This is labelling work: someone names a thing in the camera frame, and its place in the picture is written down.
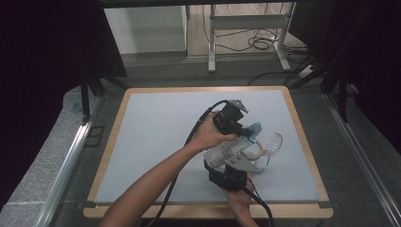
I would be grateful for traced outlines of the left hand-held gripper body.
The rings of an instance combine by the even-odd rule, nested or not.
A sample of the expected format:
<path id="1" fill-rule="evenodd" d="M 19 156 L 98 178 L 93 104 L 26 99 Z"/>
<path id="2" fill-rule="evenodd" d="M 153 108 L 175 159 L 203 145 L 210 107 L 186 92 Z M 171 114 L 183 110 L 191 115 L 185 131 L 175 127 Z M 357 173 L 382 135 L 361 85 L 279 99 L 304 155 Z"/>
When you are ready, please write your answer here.
<path id="1" fill-rule="evenodd" d="M 236 136 L 242 136 L 241 130 L 244 128 L 239 120 L 243 117 L 243 113 L 247 112 L 248 110 L 240 100 L 228 100 L 222 110 L 213 118 L 214 125 L 222 134 L 233 133 Z"/>

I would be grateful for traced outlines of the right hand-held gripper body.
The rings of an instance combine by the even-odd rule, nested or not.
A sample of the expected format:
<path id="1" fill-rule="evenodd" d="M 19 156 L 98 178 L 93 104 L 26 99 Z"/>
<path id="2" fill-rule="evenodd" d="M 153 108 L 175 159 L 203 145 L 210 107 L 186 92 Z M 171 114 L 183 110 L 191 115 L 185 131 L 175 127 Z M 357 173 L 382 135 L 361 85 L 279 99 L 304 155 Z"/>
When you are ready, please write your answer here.
<path id="1" fill-rule="evenodd" d="M 225 156 L 217 150 L 209 150 L 203 154 L 204 167 L 209 172 L 209 181 L 227 191 L 238 191 L 247 185 L 248 173 L 261 172 L 243 154 Z"/>

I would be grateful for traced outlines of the person's right hand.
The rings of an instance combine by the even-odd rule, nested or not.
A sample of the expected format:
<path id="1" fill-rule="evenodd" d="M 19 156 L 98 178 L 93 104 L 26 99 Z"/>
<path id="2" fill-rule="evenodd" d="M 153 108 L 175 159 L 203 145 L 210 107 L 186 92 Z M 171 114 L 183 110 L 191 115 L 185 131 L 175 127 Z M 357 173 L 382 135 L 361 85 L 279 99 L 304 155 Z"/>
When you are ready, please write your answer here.
<path id="1" fill-rule="evenodd" d="M 252 198 L 243 190 L 228 191 L 221 188 L 227 198 L 229 207 L 231 208 L 235 218 L 249 218 L 250 205 Z"/>

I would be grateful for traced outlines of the person's left hand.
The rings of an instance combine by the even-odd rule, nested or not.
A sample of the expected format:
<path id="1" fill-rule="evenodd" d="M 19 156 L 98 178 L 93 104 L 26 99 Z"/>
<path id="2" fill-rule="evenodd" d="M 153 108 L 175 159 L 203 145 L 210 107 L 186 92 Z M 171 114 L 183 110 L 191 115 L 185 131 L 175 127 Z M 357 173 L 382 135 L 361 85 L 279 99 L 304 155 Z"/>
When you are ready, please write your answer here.
<path id="1" fill-rule="evenodd" d="M 199 128 L 195 132 L 193 138 L 189 142 L 189 146 L 193 147 L 197 152 L 214 148 L 222 142 L 236 140 L 237 136 L 233 133 L 222 134 L 215 127 L 213 118 L 218 112 L 211 112 L 201 122 Z"/>

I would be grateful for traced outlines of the wooden table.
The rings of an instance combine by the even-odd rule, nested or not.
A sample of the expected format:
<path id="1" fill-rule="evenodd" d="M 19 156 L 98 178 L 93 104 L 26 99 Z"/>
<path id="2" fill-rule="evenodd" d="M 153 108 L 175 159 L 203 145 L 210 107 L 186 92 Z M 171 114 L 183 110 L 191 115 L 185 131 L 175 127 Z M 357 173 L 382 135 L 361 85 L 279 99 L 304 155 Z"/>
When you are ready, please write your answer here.
<path id="1" fill-rule="evenodd" d="M 93 186 L 88 196 L 88 201 L 95 202 L 95 196 L 101 184 L 101 181 L 107 170 L 108 163 L 111 159 L 113 152 L 113 145 L 117 135 L 117 128 L 121 125 L 124 113 L 128 106 L 129 95 L 131 94 L 147 94 L 147 93 L 189 93 L 189 92 L 224 92 L 224 91 L 269 91 L 280 90 L 284 93 L 287 105 L 289 106 L 290 115 L 294 122 L 296 131 L 298 132 L 301 140 L 302 148 L 305 150 L 306 161 L 312 173 L 312 177 L 317 186 L 320 199 L 318 201 L 284 201 L 284 202 L 268 202 L 265 201 L 275 218 L 318 218 L 325 219 L 331 218 L 333 215 L 333 208 L 321 209 L 318 205 L 319 201 L 329 201 L 319 169 L 316 166 L 310 146 L 306 140 L 305 132 L 298 117 L 296 108 L 292 101 L 288 89 L 284 86 L 250 86 L 250 87 L 177 87 L 177 88 L 132 88 L 129 89 L 122 99 L 118 114 L 115 118 L 112 132 L 109 141 L 105 148 L 103 157 L 99 164 Z M 102 217 L 111 203 L 97 203 L 97 208 L 85 208 L 83 214 L 87 218 L 100 218 Z"/>

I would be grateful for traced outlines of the white power strip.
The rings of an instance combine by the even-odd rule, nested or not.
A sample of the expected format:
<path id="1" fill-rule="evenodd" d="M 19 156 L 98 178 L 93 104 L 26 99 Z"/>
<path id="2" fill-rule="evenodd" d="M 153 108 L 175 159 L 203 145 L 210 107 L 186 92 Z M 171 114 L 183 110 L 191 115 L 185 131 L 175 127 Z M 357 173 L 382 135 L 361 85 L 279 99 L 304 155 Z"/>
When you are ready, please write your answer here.
<path id="1" fill-rule="evenodd" d="M 304 78 L 304 77 L 308 76 L 310 73 L 312 73 L 315 69 L 316 69 L 316 67 L 314 65 L 309 64 L 305 69 L 303 69 L 299 73 L 299 77 Z"/>

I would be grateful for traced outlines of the light grey table mat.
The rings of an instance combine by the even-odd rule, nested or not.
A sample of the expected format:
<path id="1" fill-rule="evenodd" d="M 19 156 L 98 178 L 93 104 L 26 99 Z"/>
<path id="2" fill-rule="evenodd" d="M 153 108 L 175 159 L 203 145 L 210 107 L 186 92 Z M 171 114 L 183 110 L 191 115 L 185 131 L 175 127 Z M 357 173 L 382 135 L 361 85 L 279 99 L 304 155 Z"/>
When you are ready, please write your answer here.
<path id="1" fill-rule="evenodd" d="M 262 131 L 257 140 L 263 144 L 274 132 L 283 136 L 282 147 L 268 166 L 265 159 L 254 162 L 261 169 L 253 176 L 261 198 L 268 202 L 318 201 L 318 189 L 284 93 L 269 90 L 129 95 L 95 202 L 115 201 L 149 169 L 181 148 L 199 117 L 223 99 L 242 101 L 249 111 L 240 123 L 259 122 Z"/>

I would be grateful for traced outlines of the black metal stand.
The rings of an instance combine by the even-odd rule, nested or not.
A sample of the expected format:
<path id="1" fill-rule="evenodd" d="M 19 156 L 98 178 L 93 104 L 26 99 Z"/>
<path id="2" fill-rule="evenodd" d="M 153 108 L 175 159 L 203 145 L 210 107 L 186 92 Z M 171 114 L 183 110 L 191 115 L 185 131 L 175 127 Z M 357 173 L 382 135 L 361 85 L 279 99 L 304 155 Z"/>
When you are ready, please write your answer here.
<path id="1" fill-rule="evenodd" d="M 298 76 L 313 61 L 314 59 L 311 56 L 307 56 L 285 79 L 284 85 L 288 89 L 296 89 L 306 84 L 307 82 L 310 82 L 311 80 L 317 78 L 318 76 L 324 75 L 323 81 L 320 85 L 320 89 L 325 94 L 331 93 L 335 85 L 339 85 L 337 94 L 338 114 L 340 115 L 341 119 L 345 123 L 347 123 L 348 119 L 346 115 L 346 101 L 349 97 L 347 91 L 348 78 L 344 66 L 345 60 L 342 55 L 334 57 L 331 61 L 313 70 L 311 73 L 307 74 L 303 78 L 293 83 L 290 83 L 291 79 L 294 76 Z"/>

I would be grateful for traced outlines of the white cabinet panel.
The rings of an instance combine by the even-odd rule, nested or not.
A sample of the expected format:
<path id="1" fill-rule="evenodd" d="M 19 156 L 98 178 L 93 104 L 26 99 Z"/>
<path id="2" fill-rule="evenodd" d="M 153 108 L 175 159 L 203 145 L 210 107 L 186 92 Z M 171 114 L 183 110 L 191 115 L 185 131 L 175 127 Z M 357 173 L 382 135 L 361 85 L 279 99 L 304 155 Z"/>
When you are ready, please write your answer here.
<path id="1" fill-rule="evenodd" d="M 104 11 L 121 54 L 186 50 L 184 6 Z"/>

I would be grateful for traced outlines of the black square floor plate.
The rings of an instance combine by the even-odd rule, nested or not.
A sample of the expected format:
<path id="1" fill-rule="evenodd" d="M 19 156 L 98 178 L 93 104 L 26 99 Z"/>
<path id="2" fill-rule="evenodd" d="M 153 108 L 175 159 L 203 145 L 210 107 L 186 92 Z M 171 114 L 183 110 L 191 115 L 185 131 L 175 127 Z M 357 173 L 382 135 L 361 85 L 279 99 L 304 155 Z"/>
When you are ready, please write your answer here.
<path id="1" fill-rule="evenodd" d="M 104 126 L 92 127 L 85 139 L 84 147 L 97 148 L 102 140 L 104 130 Z"/>

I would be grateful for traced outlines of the black tripod stand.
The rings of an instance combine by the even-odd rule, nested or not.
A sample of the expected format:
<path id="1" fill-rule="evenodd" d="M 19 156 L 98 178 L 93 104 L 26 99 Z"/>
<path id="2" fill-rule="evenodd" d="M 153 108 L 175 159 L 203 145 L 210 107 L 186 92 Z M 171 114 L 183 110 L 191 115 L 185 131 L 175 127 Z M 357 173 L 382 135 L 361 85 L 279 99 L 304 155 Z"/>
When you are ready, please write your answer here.
<path id="1" fill-rule="evenodd" d="M 86 70 L 81 77 L 80 93 L 81 93 L 81 107 L 83 112 L 82 123 L 86 125 L 91 118 L 91 108 L 89 102 L 89 91 L 92 91 L 94 96 L 104 96 L 105 88 L 101 82 L 102 79 L 106 79 L 110 83 L 117 87 L 128 90 L 130 86 L 119 79 L 112 76 L 108 76 L 105 73 L 101 73 L 98 70 Z"/>

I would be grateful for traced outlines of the black curtain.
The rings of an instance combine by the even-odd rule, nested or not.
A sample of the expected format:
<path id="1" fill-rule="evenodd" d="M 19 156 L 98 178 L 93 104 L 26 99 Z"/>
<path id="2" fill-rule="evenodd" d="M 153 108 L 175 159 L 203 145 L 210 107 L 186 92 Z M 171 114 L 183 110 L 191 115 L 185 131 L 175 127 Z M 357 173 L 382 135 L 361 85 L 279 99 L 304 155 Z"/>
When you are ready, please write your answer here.
<path id="1" fill-rule="evenodd" d="M 321 90 L 355 86 L 356 104 L 401 153 L 401 0 L 299 0 L 289 33 L 327 72 Z"/>
<path id="2" fill-rule="evenodd" d="M 0 0 L 0 209 L 84 77 L 124 75 L 100 0 Z"/>

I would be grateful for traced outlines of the white metal desk frame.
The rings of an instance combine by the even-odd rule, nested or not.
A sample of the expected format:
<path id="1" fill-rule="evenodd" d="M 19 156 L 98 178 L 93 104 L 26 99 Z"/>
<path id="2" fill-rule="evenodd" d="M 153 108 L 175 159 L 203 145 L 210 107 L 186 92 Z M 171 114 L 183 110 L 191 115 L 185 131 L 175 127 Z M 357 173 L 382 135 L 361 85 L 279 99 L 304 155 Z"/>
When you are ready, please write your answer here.
<path id="1" fill-rule="evenodd" d="M 261 30 L 273 29 L 279 31 L 278 35 L 272 38 L 272 46 L 285 72 L 290 71 L 287 57 L 284 53 L 284 40 L 288 33 L 295 3 L 283 4 L 284 11 L 275 14 L 216 14 L 216 5 L 210 6 L 209 14 L 209 37 L 208 37 L 208 70 L 211 73 L 216 71 L 216 44 L 215 32 L 217 30 Z"/>

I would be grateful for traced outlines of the aluminium floor rail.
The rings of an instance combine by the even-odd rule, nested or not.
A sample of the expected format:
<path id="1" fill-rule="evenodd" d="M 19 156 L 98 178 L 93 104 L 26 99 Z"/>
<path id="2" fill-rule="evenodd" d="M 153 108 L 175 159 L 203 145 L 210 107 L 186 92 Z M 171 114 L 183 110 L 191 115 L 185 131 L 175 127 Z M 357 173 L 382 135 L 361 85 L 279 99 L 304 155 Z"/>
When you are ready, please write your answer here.
<path id="1" fill-rule="evenodd" d="M 68 150 L 61 169 L 51 187 L 51 190 L 44 202 L 44 205 L 39 213 L 39 216 L 33 227 L 49 227 L 52 218 L 54 217 L 62 195 L 73 173 L 75 165 L 84 146 L 86 137 L 93 125 L 95 115 L 97 114 L 98 106 L 101 102 L 101 97 L 95 97 L 89 105 L 89 118 L 86 123 L 81 123 L 74 140 Z"/>
<path id="2" fill-rule="evenodd" d="M 370 187 L 373 189 L 381 207 L 383 208 L 386 216 L 388 217 L 392 227 L 401 227 L 401 209 L 394 200 L 388 187 L 379 178 L 375 171 L 374 166 L 365 153 L 365 150 L 359 143 L 350 125 L 346 123 L 338 113 L 339 105 L 331 94 L 323 94 L 330 112 L 337 122 L 345 140 L 347 141 L 350 149 L 354 153 L 357 163 L 360 166 L 365 178 L 367 179 Z"/>

